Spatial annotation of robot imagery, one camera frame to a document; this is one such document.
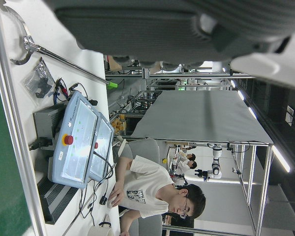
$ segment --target ceiling light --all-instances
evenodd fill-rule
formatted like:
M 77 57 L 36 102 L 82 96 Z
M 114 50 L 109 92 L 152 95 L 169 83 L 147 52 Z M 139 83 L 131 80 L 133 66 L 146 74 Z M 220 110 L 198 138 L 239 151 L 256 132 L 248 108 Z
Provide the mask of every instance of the ceiling light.
M 253 111 L 250 107 L 248 107 L 248 110 L 250 111 L 250 113 L 252 114 L 252 116 L 253 116 L 255 119 L 257 119 L 257 117 L 256 117 L 256 115 L 255 115 L 255 113 L 254 113 L 254 111 Z
M 233 88 L 236 87 L 235 82 L 233 80 L 231 80 L 231 84 L 232 84 Z
M 279 152 L 279 150 L 274 145 L 272 146 L 272 150 L 274 152 L 274 155 L 276 155 L 276 157 L 279 159 L 279 161 L 282 164 L 282 166 L 284 167 L 284 169 L 287 172 L 290 172 L 291 168 L 290 168 L 289 164 L 286 162 L 286 160 L 284 159 L 284 157 L 282 156 L 282 154 Z
M 242 95 L 242 93 L 239 90 L 238 90 L 238 94 L 242 100 L 245 100 L 244 95 Z

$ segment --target cup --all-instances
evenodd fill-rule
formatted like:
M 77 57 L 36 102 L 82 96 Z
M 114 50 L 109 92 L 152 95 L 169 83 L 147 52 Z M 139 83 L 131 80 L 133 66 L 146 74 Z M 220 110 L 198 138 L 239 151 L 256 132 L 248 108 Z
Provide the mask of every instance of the cup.
M 114 236 L 111 224 L 109 222 L 101 222 L 98 226 L 92 226 L 88 231 L 88 236 Z

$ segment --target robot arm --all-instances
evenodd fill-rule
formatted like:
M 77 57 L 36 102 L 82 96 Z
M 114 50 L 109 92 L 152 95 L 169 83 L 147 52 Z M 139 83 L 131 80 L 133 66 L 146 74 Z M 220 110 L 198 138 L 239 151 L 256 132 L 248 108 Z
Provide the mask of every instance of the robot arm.
M 211 178 L 221 178 L 222 177 L 222 172 L 221 172 L 220 163 L 219 163 L 219 158 L 221 157 L 221 155 L 222 155 L 222 145 L 214 144 Z
M 208 147 L 213 149 L 212 170 L 208 170 L 208 171 L 195 170 L 196 172 L 198 172 L 195 175 L 198 177 L 203 177 L 204 181 L 207 181 L 210 178 L 221 178 L 222 177 L 222 172 L 221 172 L 220 163 L 219 163 L 219 158 L 222 155 L 222 145 L 208 144 Z

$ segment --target graphic print on t-shirt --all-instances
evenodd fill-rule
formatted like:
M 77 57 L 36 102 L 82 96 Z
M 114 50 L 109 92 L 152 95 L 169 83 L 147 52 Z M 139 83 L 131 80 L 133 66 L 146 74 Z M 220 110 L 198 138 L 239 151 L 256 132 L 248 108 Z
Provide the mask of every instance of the graphic print on t-shirt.
M 146 203 L 143 195 L 143 190 L 127 190 L 127 197 L 130 200 L 135 200 L 139 203 Z

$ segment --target red emergency stop button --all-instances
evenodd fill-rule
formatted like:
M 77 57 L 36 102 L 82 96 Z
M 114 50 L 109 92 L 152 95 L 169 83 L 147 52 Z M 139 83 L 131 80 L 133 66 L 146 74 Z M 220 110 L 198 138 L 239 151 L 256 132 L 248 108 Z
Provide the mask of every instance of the red emergency stop button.
M 67 135 L 64 137 L 64 143 L 67 145 L 73 144 L 73 136 L 72 135 Z

